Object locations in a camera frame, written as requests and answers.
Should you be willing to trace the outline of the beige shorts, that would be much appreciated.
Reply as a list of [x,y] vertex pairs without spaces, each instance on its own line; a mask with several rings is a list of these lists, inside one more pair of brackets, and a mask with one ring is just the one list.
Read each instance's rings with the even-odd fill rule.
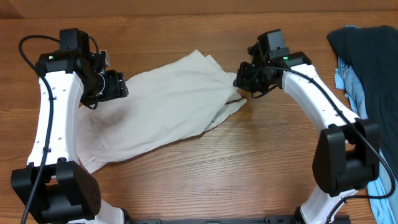
[[78,110],[76,147],[94,173],[160,146],[199,136],[223,123],[247,100],[233,86],[235,73],[194,50],[180,60],[134,75],[128,96]]

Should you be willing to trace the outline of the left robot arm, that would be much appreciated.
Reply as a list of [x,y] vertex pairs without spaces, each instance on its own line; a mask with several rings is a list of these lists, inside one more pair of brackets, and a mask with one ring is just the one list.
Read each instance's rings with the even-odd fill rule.
[[11,186],[25,206],[21,220],[131,223],[126,210],[102,199],[76,149],[79,106],[94,110],[101,102],[126,97],[124,75],[109,68],[105,51],[90,49],[94,38],[80,29],[61,30],[57,42],[58,50],[31,64],[41,94],[37,132],[26,167],[11,175]]

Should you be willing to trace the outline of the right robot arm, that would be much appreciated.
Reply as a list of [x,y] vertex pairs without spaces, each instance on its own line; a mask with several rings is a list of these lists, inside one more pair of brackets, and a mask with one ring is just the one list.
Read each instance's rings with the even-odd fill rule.
[[329,90],[303,52],[290,52],[280,29],[265,32],[248,47],[234,86],[260,98],[275,88],[291,96],[318,132],[312,163],[317,183],[293,215],[268,215],[265,223],[350,223],[337,211],[379,175],[379,128],[361,119]]

